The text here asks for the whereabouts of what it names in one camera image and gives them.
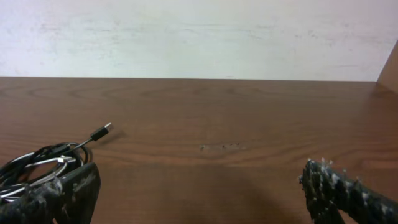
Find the black cable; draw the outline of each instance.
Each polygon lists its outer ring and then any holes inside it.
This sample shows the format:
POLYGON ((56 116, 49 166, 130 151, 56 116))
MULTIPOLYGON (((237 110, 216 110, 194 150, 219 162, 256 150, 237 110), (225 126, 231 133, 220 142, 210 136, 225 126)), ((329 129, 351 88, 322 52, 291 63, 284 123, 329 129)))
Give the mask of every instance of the black cable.
POLYGON ((27 187, 38 187, 56 177, 61 177, 72 170, 93 160, 93 153, 85 145, 97 141, 113 129, 111 123, 99 128, 81 144, 76 142, 63 142, 56 145, 45 146, 38 151, 15 158, 0 168, 0 204, 18 199, 27 187), (85 154, 83 159, 79 150, 85 154), (57 161, 47 173, 27 180, 29 173, 36 166, 47 162, 57 161))

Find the textured black material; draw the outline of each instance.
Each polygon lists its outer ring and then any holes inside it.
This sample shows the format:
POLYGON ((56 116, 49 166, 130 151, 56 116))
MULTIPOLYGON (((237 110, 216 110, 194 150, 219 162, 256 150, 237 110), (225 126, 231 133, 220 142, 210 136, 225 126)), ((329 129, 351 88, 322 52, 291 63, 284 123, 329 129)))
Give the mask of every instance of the textured black material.
POLYGON ((58 224, 89 224, 100 186, 97 166, 85 164, 0 206, 0 223, 49 224, 55 218, 58 224))
POLYGON ((398 204, 333 171, 308 161, 300 177, 307 209, 315 224, 344 223, 339 210, 359 224, 398 223, 398 204))

